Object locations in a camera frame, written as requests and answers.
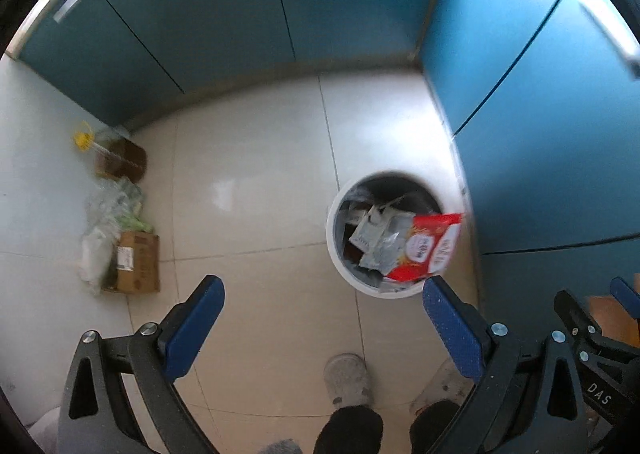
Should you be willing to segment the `left grey slipper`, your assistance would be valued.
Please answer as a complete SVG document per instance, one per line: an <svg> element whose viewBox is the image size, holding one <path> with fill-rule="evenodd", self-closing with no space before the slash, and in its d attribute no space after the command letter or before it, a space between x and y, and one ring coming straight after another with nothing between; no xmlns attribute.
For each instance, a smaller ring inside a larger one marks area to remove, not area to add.
<svg viewBox="0 0 640 454"><path fill-rule="evenodd" d="M329 399L337 410L360 405L370 408L372 405L372 382L361 356L342 353L329 359L323 379Z"/></svg>

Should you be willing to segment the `right grey slipper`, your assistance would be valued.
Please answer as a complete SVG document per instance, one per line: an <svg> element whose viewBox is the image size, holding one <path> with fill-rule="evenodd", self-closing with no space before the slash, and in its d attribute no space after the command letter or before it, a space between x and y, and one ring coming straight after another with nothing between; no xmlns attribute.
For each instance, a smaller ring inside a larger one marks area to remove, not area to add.
<svg viewBox="0 0 640 454"><path fill-rule="evenodd" d="M418 415L440 401L450 401L462 405L473 388L472 379L462 376L454 361L447 359L416 397L416 400L411 403L410 413Z"/></svg>

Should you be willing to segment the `plastic bags pile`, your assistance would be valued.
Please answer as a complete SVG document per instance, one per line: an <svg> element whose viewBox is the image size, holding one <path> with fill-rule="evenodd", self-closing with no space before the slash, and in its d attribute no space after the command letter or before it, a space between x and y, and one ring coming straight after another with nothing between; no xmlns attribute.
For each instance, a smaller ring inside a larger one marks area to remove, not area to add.
<svg viewBox="0 0 640 454"><path fill-rule="evenodd" d="M154 231L141 217L143 202L142 189L127 177L100 179L88 197L78 275L94 295L115 283L117 246L122 235L127 231Z"/></svg>

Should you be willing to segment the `grey white foil packet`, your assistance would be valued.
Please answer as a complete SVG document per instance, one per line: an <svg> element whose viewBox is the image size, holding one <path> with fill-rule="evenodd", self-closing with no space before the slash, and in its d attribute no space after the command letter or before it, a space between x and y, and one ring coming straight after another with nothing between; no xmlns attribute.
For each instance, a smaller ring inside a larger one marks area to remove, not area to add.
<svg viewBox="0 0 640 454"><path fill-rule="evenodd" d="M411 218L388 205L373 205L364 211L347 239L361 253L360 268L390 272L397 263L400 240Z"/></svg>

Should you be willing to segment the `small cardboard box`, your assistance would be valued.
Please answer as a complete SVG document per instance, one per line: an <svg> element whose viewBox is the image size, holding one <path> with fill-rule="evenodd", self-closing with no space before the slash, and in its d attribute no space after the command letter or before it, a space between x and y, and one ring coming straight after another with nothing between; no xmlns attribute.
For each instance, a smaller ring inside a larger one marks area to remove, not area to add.
<svg viewBox="0 0 640 454"><path fill-rule="evenodd" d="M127 295L157 293L160 290L159 253L157 235L136 231L122 233L116 248L115 291Z"/></svg>

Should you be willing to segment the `blue kitchen cabinets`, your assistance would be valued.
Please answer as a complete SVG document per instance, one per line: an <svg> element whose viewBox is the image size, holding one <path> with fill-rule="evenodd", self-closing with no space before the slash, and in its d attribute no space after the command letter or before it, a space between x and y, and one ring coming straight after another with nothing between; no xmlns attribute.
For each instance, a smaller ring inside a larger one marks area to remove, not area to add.
<svg viewBox="0 0 640 454"><path fill-rule="evenodd" d="M483 303L639 270L639 0L40 0L9 53L108 125L306 70L415 64L468 181Z"/></svg>

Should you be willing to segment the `left black trouser leg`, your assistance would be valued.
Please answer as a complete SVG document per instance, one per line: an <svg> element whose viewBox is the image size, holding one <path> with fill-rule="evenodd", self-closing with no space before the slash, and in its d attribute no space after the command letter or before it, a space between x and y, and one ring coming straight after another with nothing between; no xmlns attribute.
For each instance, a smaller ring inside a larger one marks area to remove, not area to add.
<svg viewBox="0 0 640 454"><path fill-rule="evenodd" d="M383 439L383 419L365 405L339 408L314 444L314 454L378 454Z"/></svg>

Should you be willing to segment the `black trouser leg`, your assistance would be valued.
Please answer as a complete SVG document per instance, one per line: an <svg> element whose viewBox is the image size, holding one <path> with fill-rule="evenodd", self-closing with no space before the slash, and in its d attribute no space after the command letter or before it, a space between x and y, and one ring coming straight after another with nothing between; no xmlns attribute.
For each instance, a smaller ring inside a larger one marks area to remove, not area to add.
<svg viewBox="0 0 640 454"><path fill-rule="evenodd" d="M378 454L383 439L383 419L365 405L339 408L314 444L314 454Z"/></svg>
<svg viewBox="0 0 640 454"><path fill-rule="evenodd" d="M409 429L411 453L427 453L447 429L459 408L459 404L450 400L440 400L422 408Z"/></svg>

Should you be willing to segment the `grey slipper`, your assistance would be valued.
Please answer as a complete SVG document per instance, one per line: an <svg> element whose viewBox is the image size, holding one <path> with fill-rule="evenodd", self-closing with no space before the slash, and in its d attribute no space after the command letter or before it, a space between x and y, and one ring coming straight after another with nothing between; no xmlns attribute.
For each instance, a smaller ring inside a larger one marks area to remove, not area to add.
<svg viewBox="0 0 640 454"><path fill-rule="evenodd" d="M447 359L416 397L416 400L411 403L410 413L418 415L440 401L450 401L462 405L473 388L472 379L462 376L454 361Z"/></svg>
<svg viewBox="0 0 640 454"><path fill-rule="evenodd" d="M372 382L361 356L342 353L329 359L323 379L329 399L337 410L360 405L370 408L372 405Z"/></svg>

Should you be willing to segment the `right black trouser leg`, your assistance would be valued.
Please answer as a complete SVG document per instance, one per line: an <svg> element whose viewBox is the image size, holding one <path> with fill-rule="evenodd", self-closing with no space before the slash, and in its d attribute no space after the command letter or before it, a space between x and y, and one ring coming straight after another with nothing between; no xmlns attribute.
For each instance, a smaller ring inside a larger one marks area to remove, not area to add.
<svg viewBox="0 0 640 454"><path fill-rule="evenodd" d="M411 453L427 453L447 429L459 408L459 404L450 400L440 400L422 408L409 429Z"/></svg>

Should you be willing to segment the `cooking oil bottle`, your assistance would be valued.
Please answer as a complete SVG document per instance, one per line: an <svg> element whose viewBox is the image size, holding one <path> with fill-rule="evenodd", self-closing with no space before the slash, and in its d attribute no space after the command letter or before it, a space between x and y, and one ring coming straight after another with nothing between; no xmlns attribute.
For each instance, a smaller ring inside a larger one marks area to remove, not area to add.
<svg viewBox="0 0 640 454"><path fill-rule="evenodd" d="M79 151L93 154L94 172L98 177L128 178L138 183L146 173L145 150L111 127L94 130L83 122L73 134L73 143Z"/></svg>

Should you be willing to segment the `red white snack bag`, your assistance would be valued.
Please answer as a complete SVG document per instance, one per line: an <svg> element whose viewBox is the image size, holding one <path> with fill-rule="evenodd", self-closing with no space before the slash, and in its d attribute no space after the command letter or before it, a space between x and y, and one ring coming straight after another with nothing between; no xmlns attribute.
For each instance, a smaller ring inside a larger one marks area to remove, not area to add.
<svg viewBox="0 0 640 454"><path fill-rule="evenodd" d="M464 216L460 213L417 215L407 230L396 232L386 247L383 275L412 283L442 273L456 250Z"/></svg>

